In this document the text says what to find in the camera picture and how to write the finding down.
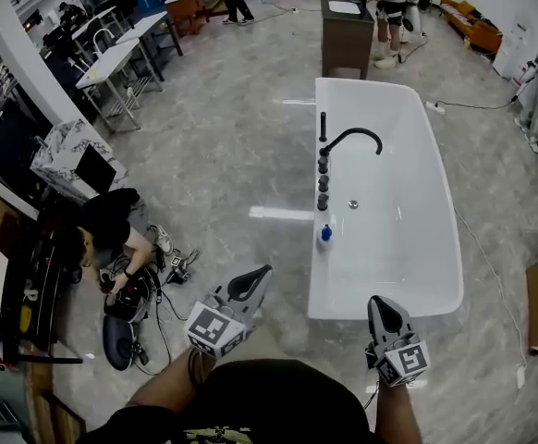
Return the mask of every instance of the hand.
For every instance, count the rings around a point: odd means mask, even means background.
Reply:
[[[115,286],[113,287],[113,289],[111,290],[111,292],[109,294],[117,294],[119,293],[124,287],[126,284],[128,284],[128,277],[125,276],[125,273],[121,273],[120,275],[117,275],[115,277]]]

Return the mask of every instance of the black shirt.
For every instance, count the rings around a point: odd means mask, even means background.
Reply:
[[[131,206],[140,199],[135,189],[117,189],[93,197],[79,211],[78,227],[90,232],[99,248],[117,248],[129,238]]]
[[[66,30],[71,30],[72,27],[79,26],[86,21],[86,13],[79,6],[68,5],[66,11],[59,20],[59,24]]]
[[[349,390],[294,360],[221,365],[182,415],[150,406],[124,408],[78,444],[168,441],[384,444],[370,432],[361,403]]]

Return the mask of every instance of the gray floor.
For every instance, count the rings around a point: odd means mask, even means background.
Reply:
[[[319,0],[269,1],[319,7]],[[281,11],[258,0],[249,4],[258,21]],[[436,12],[424,17],[423,26],[427,46],[394,71],[371,68],[369,79],[409,85],[423,100],[501,105],[513,95]],[[366,373],[363,357],[370,341],[367,322],[311,321],[305,314],[312,224],[249,216],[254,205],[313,209],[314,107],[281,101],[314,97],[320,13],[289,13],[247,28],[225,28],[214,18],[182,44],[185,55],[173,57],[165,69],[164,93],[144,99],[139,112],[144,128],[112,140],[152,219],[166,226],[185,253],[202,249],[192,280],[166,290],[187,315],[230,265],[271,264],[275,279],[263,308],[269,335],[283,352],[314,364],[367,400],[366,386],[376,380]],[[394,110],[393,101],[383,108]],[[503,279],[526,340],[525,270],[538,261],[538,157],[508,109],[449,107],[444,117],[429,117],[455,206]],[[529,357],[526,384],[517,392],[517,332],[491,271],[461,224],[459,236],[462,305],[454,314],[416,321],[433,362],[423,376],[426,386],[411,392],[424,440],[527,443],[538,438],[538,357]],[[67,342],[94,358],[55,371],[57,394],[89,428],[106,421],[147,380],[135,368],[118,373],[105,361],[102,300],[86,285],[73,291]],[[161,318],[176,356],[185,348],[182,325],[166,309]],[[166,357],[153,319],[144,321],[141,336],[151,369],[159,369]],[[372,423],[374,412],[372,405]]]

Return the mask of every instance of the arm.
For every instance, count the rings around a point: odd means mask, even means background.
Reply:
[[[162,406],[175,414],[181,414],[195,396],[196,389],[189,377],[189,354],[184,351],[158,376],[143,385],[129,399],[128,405]],[[202,360],[195,357],[195,374],[207,378],[214,368],[215,358],[202,353]]]
[[[130,275],[133,275],[148,263],[150,254],[152,253],[152,244],[149,243],[134,227],[129,229],[129,237],[125,244],[133,250],[131,261],[125,271]],[[121,272],[117,275],[115,278],[115,286],[111,290],[111,294],[118,293],[127,284],[128,279],[125,272]]]
[[[386,444],[422,443],[406,385],[389,388],[380,380],[376,435]]]

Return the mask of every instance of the freestanding bathtub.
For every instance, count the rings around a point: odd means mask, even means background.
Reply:
[[[327,142],[319,142],[325,112]],[[446,172],[419,95],[409,87],[365,80],[316,80],[316,159],[328,156],[328,207],[314,204],[308,315],[367,319],[367,303],[386,296],[411,316],[455,311],[462,301],[462,263]],[[333,230],[325,245],[324,225]]]

